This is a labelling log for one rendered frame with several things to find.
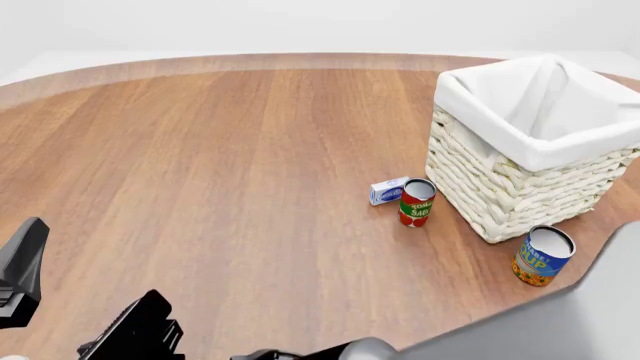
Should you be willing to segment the white cloth basket liner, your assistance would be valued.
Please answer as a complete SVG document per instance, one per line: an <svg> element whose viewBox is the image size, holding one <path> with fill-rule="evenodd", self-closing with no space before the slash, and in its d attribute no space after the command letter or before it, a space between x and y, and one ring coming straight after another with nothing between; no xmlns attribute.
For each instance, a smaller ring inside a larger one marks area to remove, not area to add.
<svg viewBox="0 0 640 360"><path fill-rule="evenodd" d="M434 107L481 160L530 172L640 145L640 93L554 55L445 71Z"/></svg>

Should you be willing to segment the small white blue box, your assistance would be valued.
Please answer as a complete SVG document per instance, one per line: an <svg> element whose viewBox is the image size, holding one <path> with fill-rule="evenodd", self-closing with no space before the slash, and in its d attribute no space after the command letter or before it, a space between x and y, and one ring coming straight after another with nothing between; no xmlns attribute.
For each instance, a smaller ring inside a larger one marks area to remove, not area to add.
<svg viewBox="0 0 640 360"><path fill-rule="evenodd" d="M383 203L389 203L398 200L401 197L404 185L408 180L408 176L403 176L401 178L370 185L370 205L377 206Z"/></svg>

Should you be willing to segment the red tomato sauce can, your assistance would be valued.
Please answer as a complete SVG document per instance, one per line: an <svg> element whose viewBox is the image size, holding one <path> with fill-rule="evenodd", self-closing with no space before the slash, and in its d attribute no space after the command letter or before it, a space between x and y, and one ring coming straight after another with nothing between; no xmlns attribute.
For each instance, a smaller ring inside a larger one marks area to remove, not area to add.
<svg viewBox="0 0 640 360"><path fill-rule="evenodd" d="M400 197L399 221L407 227L422 227L428 220L436 194L437 188L429 180L408 179Z"/></svg>

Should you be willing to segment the blue alphabet soup can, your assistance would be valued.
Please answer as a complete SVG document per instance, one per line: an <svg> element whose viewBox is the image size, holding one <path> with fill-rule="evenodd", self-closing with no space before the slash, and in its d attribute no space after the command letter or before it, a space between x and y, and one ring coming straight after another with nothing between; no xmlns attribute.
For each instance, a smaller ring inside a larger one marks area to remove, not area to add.
<svg viewBox="0 0 640 360"><path fill-rule="evenodd" d="M535 286L550 284L576 253L573 239L556 227L539 225L527 234L512 260L512 271Z"/></svg>

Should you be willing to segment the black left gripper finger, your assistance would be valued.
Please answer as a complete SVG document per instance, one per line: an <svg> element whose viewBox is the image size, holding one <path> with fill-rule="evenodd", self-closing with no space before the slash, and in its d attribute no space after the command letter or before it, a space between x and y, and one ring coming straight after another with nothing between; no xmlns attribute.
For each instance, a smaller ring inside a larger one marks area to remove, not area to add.
<svg viewBox="0 0 640 360"><path fill-rule="evenodd" d="M170 303L149 290L125 308L94 341L78 348L78 360L172 360L164 343Z"/></svg>
<svg viewBox="0 0 640 360"><path fill-rule="evenodd" d="M0 288L41 299L41 267L49 227L41 218L28 218L0 249Z"/></svg>

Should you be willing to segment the white woven wicker basket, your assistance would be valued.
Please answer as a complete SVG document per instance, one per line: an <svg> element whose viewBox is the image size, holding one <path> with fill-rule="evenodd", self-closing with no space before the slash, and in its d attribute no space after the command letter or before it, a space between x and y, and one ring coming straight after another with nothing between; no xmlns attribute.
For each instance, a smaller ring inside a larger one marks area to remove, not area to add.
<svg viewBox="0 0 640 360"><path fill-rule="evenodd" d="M486 242L589 212L632 162L640 145L530 172L503 155L483 161L453 137L455 119L434 107L425 173Z"/></svg>

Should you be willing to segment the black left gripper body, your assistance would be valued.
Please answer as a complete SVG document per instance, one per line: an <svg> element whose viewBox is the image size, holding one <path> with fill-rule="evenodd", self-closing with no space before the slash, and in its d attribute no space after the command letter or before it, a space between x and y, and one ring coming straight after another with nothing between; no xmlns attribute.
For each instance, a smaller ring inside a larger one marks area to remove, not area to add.
<svg viewBox="0 0 640 360"><path fill-rule="evenodd" d="M11 287L0 287L0 329L28 326L41 300L41 289L20 293Z"/></svg>

